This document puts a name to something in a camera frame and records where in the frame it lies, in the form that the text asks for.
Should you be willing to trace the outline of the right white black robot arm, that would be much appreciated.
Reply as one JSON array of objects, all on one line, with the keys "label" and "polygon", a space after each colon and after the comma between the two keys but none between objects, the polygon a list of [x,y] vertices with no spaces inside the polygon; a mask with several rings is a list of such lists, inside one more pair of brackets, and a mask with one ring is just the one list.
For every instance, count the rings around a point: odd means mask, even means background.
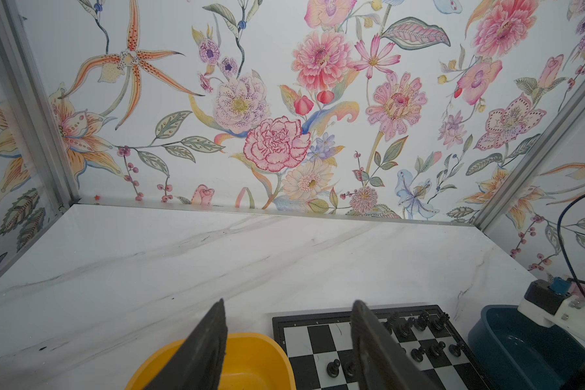
[{"label": "right white black robot arm", "polygon": [[553,325],[585,341],[585,303],[570,294],[571,283],[556,278],[552,283],[533,281],[518,305],[518,312],[545,328]]}]

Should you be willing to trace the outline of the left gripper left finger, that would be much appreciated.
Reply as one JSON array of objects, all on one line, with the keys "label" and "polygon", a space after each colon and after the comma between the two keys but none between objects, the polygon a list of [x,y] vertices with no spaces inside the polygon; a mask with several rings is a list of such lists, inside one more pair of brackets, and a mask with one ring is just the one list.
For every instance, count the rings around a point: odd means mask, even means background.
[{"label": "left gripper left finger", "polygon": [[219,299],[145,389],[219,388],[227,329],[224,300]]}]

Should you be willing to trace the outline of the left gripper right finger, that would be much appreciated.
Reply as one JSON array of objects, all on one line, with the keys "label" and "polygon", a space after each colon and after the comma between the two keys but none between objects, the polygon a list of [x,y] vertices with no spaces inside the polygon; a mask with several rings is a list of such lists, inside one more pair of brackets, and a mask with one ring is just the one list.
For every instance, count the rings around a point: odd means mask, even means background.
[{"label": "left gripper right finger", "polygon": [[437,386],[408,359],[372,310],[354,302],[350,317],[355,375],[361,389],[424,390]]}]

